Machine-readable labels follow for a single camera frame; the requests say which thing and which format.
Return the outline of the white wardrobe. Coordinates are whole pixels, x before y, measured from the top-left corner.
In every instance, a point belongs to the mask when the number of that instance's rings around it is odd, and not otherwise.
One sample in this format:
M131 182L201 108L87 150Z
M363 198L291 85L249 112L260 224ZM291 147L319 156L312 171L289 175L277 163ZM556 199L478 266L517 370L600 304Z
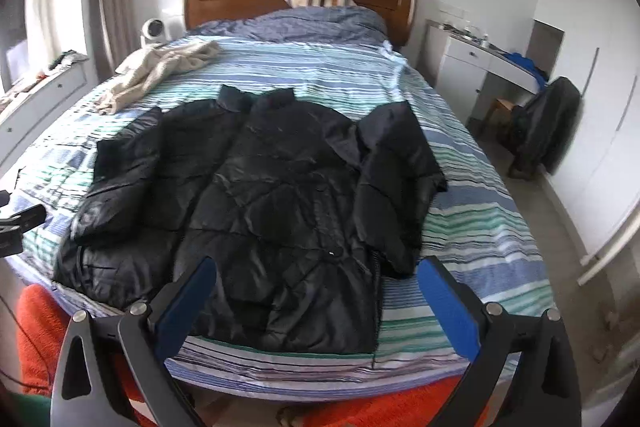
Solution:
M639 228L639 5L538 0L535 17L563 31L551 76L568 78L582 97L547 181L577 235L584 286Z

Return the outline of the black jacket on chair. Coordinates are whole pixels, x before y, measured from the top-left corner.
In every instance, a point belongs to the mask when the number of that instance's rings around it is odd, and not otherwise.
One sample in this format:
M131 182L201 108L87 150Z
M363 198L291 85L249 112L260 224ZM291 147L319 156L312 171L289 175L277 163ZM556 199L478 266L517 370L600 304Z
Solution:
M568 78L558 77L524 106L515 105L498 141L513 156L508 177L533 179L539 167L559 164L573 133L582 96Z

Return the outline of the blue grey duvet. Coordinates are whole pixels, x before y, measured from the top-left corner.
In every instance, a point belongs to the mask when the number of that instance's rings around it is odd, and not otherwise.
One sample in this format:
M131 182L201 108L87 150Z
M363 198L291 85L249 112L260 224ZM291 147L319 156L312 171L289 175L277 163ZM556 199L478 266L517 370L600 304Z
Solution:
M363 6L306 6L242 20L210 20L187 36L231 37L276 43L370 44L390 41L385 20Z

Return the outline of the white desk with drawer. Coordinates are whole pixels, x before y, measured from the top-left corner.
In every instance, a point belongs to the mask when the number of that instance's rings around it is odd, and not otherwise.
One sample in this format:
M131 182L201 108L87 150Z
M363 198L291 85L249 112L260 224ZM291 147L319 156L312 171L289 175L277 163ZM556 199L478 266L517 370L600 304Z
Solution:
M418 71L462 124L483 119L495 98L526 101L539 91L528 70L439 24L424 30Z

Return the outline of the striped blue green bedspread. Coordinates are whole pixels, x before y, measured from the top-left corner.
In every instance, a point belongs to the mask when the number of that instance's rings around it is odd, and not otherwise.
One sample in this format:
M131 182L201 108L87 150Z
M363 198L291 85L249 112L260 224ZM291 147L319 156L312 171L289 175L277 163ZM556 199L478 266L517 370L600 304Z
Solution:
M55 254L92 178L96 143L145 109L215 98L222 86L260 93L291 88L357 119L375 106L407 101L448 182L424 222L422 251L435 256L485 301L539 315L553 295L535 239L498 172L446 102L388 44L271 43L220 38L220 54L201 69L165 79L145 98L100 115L94 89L58 118L18 160L10 211L42 204L44 225L9 257L25 283L49 291L67 312L97 317L108 306L52 279ZM459 375L465 361L450 347L415 279L386 280L378 350L372 355L276 355L205 338L186 340L168 364L180 381L244 398L323 402L385 395Z

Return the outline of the blue cloth on desk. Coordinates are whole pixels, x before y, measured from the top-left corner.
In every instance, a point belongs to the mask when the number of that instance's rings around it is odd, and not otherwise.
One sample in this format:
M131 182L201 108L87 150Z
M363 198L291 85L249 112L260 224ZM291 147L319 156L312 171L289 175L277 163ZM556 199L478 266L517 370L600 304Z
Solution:
M526 72L529 72L529 74L532 74L536 80L539 91L547 88L548 75L543 70L538 68L531 58L523 56L518 52L506 52L505 54L503 54L503 57L516 66L525 69Z

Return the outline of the beige crumpled garment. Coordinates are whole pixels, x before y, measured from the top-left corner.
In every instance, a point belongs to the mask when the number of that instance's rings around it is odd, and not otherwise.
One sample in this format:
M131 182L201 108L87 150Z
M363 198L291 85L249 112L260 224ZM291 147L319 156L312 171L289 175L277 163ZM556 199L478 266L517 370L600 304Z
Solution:
M115 69L117 81L96 102L100 114L113 115L139 102L164 79L200 69L220 54L216 41L194 40L171 46L144 46Z

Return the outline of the orange red rug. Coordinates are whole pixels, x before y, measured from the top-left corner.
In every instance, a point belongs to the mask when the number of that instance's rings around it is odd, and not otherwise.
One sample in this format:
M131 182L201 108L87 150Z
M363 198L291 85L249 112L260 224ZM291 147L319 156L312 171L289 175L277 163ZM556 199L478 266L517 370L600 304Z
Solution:
M70 316L47 289L26 286L16 305L17 353L24 392L49 398ZM426 426L459 380L436 383L380 397L280 410L283 426Z

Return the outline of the black puffer jacket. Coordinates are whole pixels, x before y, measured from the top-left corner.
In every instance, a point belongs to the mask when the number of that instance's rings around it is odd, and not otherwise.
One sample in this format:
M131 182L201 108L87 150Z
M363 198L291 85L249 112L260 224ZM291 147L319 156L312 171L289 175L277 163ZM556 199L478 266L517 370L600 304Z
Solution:
M446 188L406 102L351 120L290 89L223 87L213 100L152 108L98 143L54 277L125 309L209 257L215 287L194 335L370 353L383 282L413 273Z

